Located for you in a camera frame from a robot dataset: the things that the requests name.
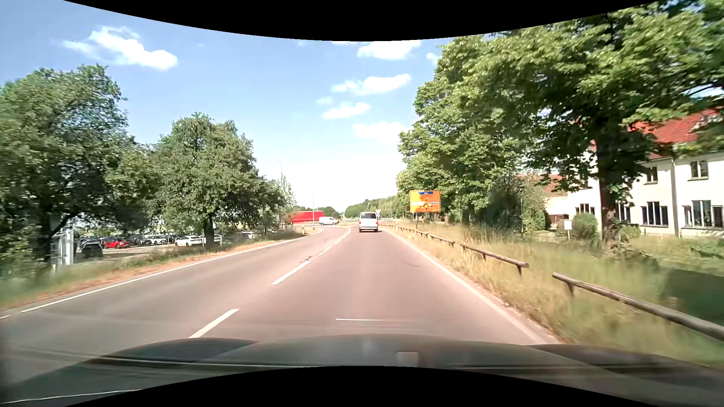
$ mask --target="window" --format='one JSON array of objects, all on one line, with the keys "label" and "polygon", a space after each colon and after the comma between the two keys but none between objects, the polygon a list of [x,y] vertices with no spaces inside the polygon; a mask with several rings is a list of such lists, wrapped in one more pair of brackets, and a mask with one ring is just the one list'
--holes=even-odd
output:
[{"label": "window", "polygon": [[689,163],[691,167],[692,178],[706,178],[709,177],[709,166],[707,160],[692,161]]},{"label": "window", "polygon": [[630,222],[631,221],[631,207],[625,202],[619,202],[616,204],[616,219],[619,222]]},{"label": "window", "polygon": [[596,214],[596,209],[593,206],[588,205],[587,203],[581,203],[576,207],[576,214]]},{"label": "window", "polygon": [[692,201],[684,207],[685,225],[690,227],[724,227],[722,206],[712,206],[711,201]]},{"label": "window", "polygon": [[649,226],[668,226],[668,207],[661,206],[659,202],[646,202],[646,206],[641,207],[641,224]]},{"label": "window", "polygon": [[646,173],[646,182],[659,182],[659,172],[657,171],[656,167],[649,168],[649,171]]}]

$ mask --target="sky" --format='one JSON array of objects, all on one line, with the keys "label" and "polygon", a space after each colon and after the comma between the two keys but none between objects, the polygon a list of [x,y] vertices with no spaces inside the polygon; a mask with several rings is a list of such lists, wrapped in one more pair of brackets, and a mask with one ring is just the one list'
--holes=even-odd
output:
[{"label": "sky", "polygon": [[0,80],[45,67],[108,66],[128,101],[129,132],[153,143],[194,112],[233,120],[259,172],[304,206],[347,206],[396,193],[397,134],[418,117],[417,87],[440,46],[307,41],[174,25],[58,0],[4,1]]}]

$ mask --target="directional sign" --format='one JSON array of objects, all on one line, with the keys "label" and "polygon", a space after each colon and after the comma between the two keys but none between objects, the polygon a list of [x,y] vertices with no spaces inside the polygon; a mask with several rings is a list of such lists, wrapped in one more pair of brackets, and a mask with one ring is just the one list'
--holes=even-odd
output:
[{"label": "directional sign", "polygon": [[412,190],[410,191],[411,212],[440,212],[440,191],[438,190]]}]

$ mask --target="dry grass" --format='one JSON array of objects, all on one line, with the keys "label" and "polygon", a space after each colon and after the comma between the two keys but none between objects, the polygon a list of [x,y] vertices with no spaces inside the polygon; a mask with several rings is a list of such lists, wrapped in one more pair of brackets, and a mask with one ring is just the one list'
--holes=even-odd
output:
[{"label": "dry grass", "polygon": [[[414,223],[405,222],[414,228]],[[699,364],[724,366],[724,344],[698,332],[608,298],[576,290],[571,298],[553,272],[602,285],[634,298],[664,303],[667,274],[644,264],[616,263],[587,253],[580,245],[532,242],[460,225],[418,224],[420,230],[530,264],[521,277],[512,264],[482,257],[459,246],[386,228],[415,242],[464,273],[569,343],[611,346],[656,353]]]},{"label": "dry grass", "polygon": [[58,273],[57,277],[40,285],[22,279],[4,280],[0,282],[0,310],[13,309],[29,303],[44,301],[102,285],[123,282],[165,269],[181,267],[196,261],[269,246],[282,240],[299,237],[301,237],[300,232],[287,231],[281,232],[274,237],[232,244],[213,252],[206,252],[201,247],[179,247],[142,257],[122,259],[113,263],[78,264],[66,267],[62,272]]}]

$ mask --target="black car hood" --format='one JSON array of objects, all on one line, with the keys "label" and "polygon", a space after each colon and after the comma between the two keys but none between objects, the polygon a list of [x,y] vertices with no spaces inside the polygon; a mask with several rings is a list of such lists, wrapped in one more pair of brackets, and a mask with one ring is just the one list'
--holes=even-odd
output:
[{"label": "black car hood", "polygon": [[724,406],[724,374],[695,364],[594,346],[521,346],[427,335],[333,335],[267,343],[175,340],[95,358],[18,383],[9,391],[13,399],[21,400],[138,390],[307,366],[454,369],[531,379],[659,406]]}]

